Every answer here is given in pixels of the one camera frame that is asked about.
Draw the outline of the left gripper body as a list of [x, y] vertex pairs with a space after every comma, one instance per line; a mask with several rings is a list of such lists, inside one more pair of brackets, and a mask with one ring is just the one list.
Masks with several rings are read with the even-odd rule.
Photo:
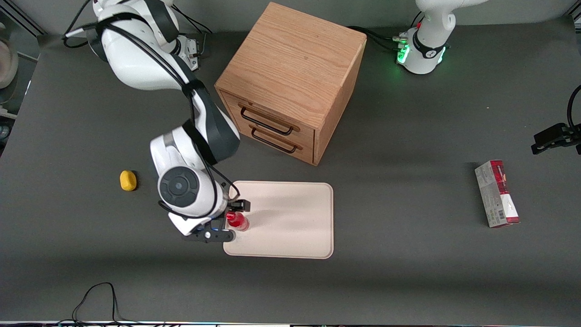
[[568, 136], [565, 137], [564, 147], [574, 146], [577, 154], [581, 155], [581, 126], [568, 127], [567, 132]]

